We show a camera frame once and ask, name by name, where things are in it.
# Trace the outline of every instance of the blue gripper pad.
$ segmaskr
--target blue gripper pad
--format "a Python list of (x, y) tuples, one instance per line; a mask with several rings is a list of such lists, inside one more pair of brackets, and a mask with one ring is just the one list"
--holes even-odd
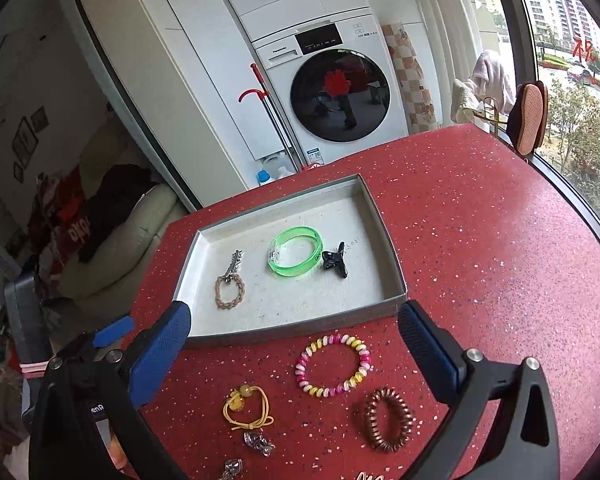
[(123, 335), (131, 332), (135, 327), (136, 322), (131, 316), (123, 316), (96, 332), (93, 335), (91, 344), (93, 344), (94, 348), (104, 348), (117, 339), (120, 339)]
[(439, 329), (415, 301), (409, 301), (400, 308), (398, 330), (435, 399), (448, 406), (453, 404), (464, 381), (466, 369), (458, 369), (438, 337), (444, 332), (446, 337), (451, 339), (454, 350), (454, 346), (457, 346), (460, 356), (462, 349), (458, 343), (448, 332)]
[(129, 371), (129, 397), (136, 409), (154, 400), (190, 330), (189, 307), (173, 301), (160, 319), (129, 345), (127, 356), (135, 358)]

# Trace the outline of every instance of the picture frame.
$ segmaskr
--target picture frame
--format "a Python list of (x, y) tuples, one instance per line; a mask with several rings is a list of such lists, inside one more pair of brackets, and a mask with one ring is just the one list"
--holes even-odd
[(13, 176), (19, 183), (24, 184), (24, 168), (17, 162), (13, 163)]
[(46, 116), (45, 107), (41, 106), (36, 110), (33, 115), (30, 117), (31, 126), (33, 126), (33, 130), (38, 134), (42, 130), (44, 130), (47, 126), (49, 126), (49, 119)]
[(13, 153), (15, 153), (23, 170), (29, 165), (31, 155), (35, 151), (37, 145), (38, 138), (29, 126), (27, 118), (23, 117), (18, 125), (15, 137), (13, 137), (13, 140), (11, 141), (11, 149), (13, 150)]

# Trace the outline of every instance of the yellow hair tie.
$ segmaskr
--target yellow hair tie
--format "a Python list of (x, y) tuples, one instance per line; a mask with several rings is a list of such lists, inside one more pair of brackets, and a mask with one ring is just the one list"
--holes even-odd
[[(229, 416), (229, 409), (232, 412), (238, 412), (244, 406), (243, 397), (251, 397), (251, 394), (254, 390), (258, 390), (262, 395), (262, 414), (260, 418), (254, 422), (250, 422), (249, 424), (245, 424), (243, 422), (238, 422), (237, 420), (233, 420)], [(263, 426), (268, 426), (269, 424), (273, 424), (273, 417), (269, 415), (269, 399), (267, 399), (267, 394), (264, 390), (259, 386), (249, 386), (248, 384), (243, 384), (240, 386), (239, 390), (234, 390), (229, 394), (229, 398), (224, 403), (224, 408), (222, 409), (222, 414), (224, 418), (234, 426), (231, 430), (257, 430)]]

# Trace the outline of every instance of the green bracelet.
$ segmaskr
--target green bracelet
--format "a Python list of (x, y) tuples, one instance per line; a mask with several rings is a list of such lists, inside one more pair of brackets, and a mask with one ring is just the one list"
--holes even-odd
[[(278, 265), (278, 257), (280, 256), (280, 247), (283, 244), (286, 244), (289, 240), (293, 238), (298, 238), (301, 236), (306, 236), (311, 238), (315, 242), (314, 252), (311, 253), (304, 262), (301, 264), (297, 264), (293, 267), (280, 267)], [(304, 274), (308, 270), (311, 270), (315, 267), (315, 264), (320, 261), (320, 254), (322, 253), (322, 238), (318, 234), (318, 231), (315, 229), (311, 229), (310, 227), (292, 227), (280, 233), (273, 239), (272, 248), (269, 253), (269, 267), (271, 270), (280, 276), (300, 276), (300, 274)]]

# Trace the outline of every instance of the dryer door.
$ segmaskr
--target dryer door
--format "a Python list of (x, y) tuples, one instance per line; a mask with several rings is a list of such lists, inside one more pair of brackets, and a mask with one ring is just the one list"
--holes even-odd
[(309, 132), (333, 142), (371, 134), (389, 109), (382, 70), (363, 54), (343, 48), (311, 57), (291, 85), (291, 105)]

